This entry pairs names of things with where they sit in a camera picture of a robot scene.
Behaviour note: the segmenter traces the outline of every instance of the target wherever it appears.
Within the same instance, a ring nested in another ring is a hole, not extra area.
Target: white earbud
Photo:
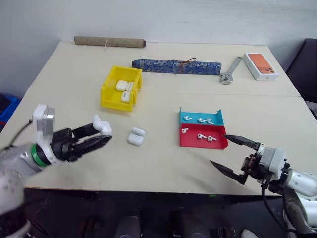
[[[207,139],[207,137],[204,136],[203,134],[198,134],[198,135],[197,135],[197,138],[198,138],[198,139]]]
[[[206,120],[207,120],[207,123],[214,124],[214,123],[211,122],[211,118],[207,118]]]
[[[185,134],[187,132],[187,130],[188,130],[188,128],[183,128],[182,129],[183,134]]]
[[[217,140],[217,139],[216,139],[216,138],[213,138],[212,136],[208,136],[208,137],[207,137],[207,141],[210,142],[210,141],[213,141],[213,140]]]
[[[204,123],[204,122],[207,122],[207,120],[203,120],[202,118],[198,118],[198,122]]]
[[[187,115],[184,116],[184,120],[191,120],[193,118],[189,118]]]
[[[101,121],[98,114],[93,116],[93,127],[99,131],[101,135],[112,135],[112,129],[110,123],[107,121]]]

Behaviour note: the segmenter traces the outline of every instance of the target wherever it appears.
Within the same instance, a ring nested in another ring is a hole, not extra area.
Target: brown cylindrical roll
[[[88,46],[118,46],[144,48],[146,41],[144,39],[131,38],[112,38],[112,37],[90,37],[90,36],[74,36],[75,44]]]

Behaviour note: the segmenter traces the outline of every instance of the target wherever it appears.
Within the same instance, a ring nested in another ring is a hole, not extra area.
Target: yellow plastic bin
[[[131,112],[134,104],[137,103],[139,89],[142,87],[141,73],[141,69],[113,66],[101,88],[101,106]],[[129,103],[121,102],[123,92],[115,89],[119,80],[134,83]]]

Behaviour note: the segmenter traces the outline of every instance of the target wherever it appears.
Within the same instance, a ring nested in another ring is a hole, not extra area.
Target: blue wrapped bundle
[[[219,75],[221,63],[199,62],[196,58],[187,61],[136,59],[132,61],[132,67],[142,69],[143,72]]]

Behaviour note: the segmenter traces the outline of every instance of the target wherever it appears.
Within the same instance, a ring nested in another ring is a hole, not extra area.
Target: white box
[[[245,52],[242,59],[255,80],[275,80],[279,76],[262,53]]]

